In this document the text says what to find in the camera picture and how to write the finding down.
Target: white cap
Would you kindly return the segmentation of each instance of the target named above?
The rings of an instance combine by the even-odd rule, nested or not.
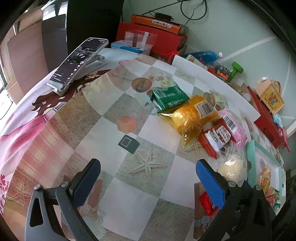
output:
[[[244,97],[244,99],[248,102],[251,101],[251,95],[249,93],[243,93],[242,97]]]

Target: orange snack wrapper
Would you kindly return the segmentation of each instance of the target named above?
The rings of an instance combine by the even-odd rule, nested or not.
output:
[[[184,146],[198,136],[204,125],[220,119],[214,108],[201,96],[195,95],[177,110],[170,110],[159,115],[170,117],[172,127],[182,136]]]

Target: barcode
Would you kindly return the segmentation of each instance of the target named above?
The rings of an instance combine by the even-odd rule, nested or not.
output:
[[[152,20],[153,23],[156,23],[156,24],[159,24],[159,25],[162,25],[162,26],[166,26],[166,23],[164,22],[160,22],[160,21],[157,21],[157,20]]]
[[[204,100],[194,106],[197,109],[197,111],[199,112],[201,119],[208,116],[210,113],[212,113],[214,111],[213,107],[206,100]]]
[[[230,119],[228,115],[224,116],[223,119],[231,131],[234,131],[237,128],[237,125],[232,121],[232,119]]]

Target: pink snack package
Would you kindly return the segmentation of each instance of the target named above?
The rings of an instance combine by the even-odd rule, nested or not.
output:
[[[218,111],[221,118],[224,119],[226,125],[229,127],[232,137],[239,149],[243,148],[247,143],[247,135],[243,127],[237,122],[236,118],[228,109]]]

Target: green toy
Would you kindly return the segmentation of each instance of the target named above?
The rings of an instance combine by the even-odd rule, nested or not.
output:
[[[233,67],[233,70],[230,72],[227,83],[232,81],[232,79],[237,74],[237,72],[242,73],[244,71],[244,69],[237,62],[232,62],[232,67]]]

